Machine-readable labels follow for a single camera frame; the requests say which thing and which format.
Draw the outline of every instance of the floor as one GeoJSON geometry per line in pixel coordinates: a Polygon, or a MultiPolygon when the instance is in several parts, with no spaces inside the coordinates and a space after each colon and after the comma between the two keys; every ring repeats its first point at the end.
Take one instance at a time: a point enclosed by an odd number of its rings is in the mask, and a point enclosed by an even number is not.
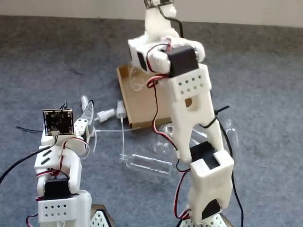
{"type": "MultiPolygon", "coordinates": [[[[130,61],[127,39],[143,32],[135,20],[0,17],[0,172],[36,150],[42,109],[68,101],[80,117],[80,96],[105,110],[121,99],[116,67],[130,61]]],[[[236,184],[247,227],[299,227],[303,222],[303,29],[185,23],[185,37],[203,43],[216,108],[230,105],[240,149],[236,184]]],[[[118,129],[110,120],[103,129],[118,129]]],[[[151,149],[151,130],[127,133],[126,149],[151,149]]],[[[118,227],[174,227],[178,177],[146,179],[119,161],[120,134],[99,135],[83,161],[81,188],[105,204],[118,227]]],[[[23,227],[37,213],[32,158],[0,186],[0,225],[23,227]]],[[[181,191],[186,205],[189,179],[181,191]]],[[[224,211],[235,227],[234,196],[224,211]]]]}

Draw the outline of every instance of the black circuit board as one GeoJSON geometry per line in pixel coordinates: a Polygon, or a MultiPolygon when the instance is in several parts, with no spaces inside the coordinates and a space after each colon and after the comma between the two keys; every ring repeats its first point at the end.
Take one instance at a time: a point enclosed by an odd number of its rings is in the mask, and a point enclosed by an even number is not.
{"type": "Polygon", "coordinates": [[[160,4],[155,4],[155,2],[159,2],[159,0],[144,0],[145,6],[147,9],[154,8],[159,6],[164,6],[167,4],[174,3],[174,0],[160,0],[160,4]]]}
{"type": "Polygon", "coordinates": [[[43,110],[46,136],[74,134],[72,109],[43,110]]]}

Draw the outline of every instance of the white plastic cap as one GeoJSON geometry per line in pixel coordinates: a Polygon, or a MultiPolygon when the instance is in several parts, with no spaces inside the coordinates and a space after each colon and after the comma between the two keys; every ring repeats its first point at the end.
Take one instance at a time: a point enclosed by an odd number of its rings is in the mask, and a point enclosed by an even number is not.
{"type": "Polygon", "coordinates": [[[115,116],[116,111],[115,109],[109,109],[109,110],[105,110],[105,111],[101,111],[99,113],[97,113],[97,118],[95,120],[99,120],[100,123],[105,122],[108,118],[115,116]]]}
{"type": "Polygon", "coordinates": [[[123,101],[119,101],[117,103],[117,118],[126,118],[126,110],[124,107],[124,102],[123,101]]]}

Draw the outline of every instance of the plastic tube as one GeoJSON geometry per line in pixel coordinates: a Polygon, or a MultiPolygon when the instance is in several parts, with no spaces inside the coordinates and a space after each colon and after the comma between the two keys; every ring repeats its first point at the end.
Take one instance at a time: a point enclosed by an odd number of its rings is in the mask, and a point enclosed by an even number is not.
{"type": "Polygon", "coordinates": [[[121,126],[122,126],[122,159],[125,157],[125,140],[124,140],[124,125],[123,125],[123,117],[121,117],[121,126]]]}
{"type": "Polygon", "coordinates": [[[96,133],[96,131],[94,131],[94,134],[95,134],[95,143],[94,143],[93,153],[95,153],[96,147],[97,147],[97,133],[96,133]]]}
{"type": "MultiPolygon", "coordinates": [[[[134,128],[134,129],[124,129],[124,132],[126,131],[135,131],[138,130],[140,128],[134,128]]],[[[100,130],[100,129],[96,129],[95,132],[122,132],[122,130],[100,130]]]]}

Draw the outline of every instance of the cardboard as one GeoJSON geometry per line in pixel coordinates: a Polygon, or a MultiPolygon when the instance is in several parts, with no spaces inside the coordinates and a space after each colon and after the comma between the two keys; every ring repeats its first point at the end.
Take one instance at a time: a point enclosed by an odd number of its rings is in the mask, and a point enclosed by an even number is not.
{"type": "MultiPolygon", "coordinates": [[[[128,65],[121,66],[117,69],[117,73],[129,126],[131,128],[150,127],[156,113],[154,89],[148,89],[146,86],[143,86],[142,90],[134,91],[130,87],[128,68],[128,65]]],[[[169,117],[169,108],[164,94],[163,88],[161,86],[157,86],[159,107],[159,113],[156,120],[157,125],[171,122],[169,117]]]]}

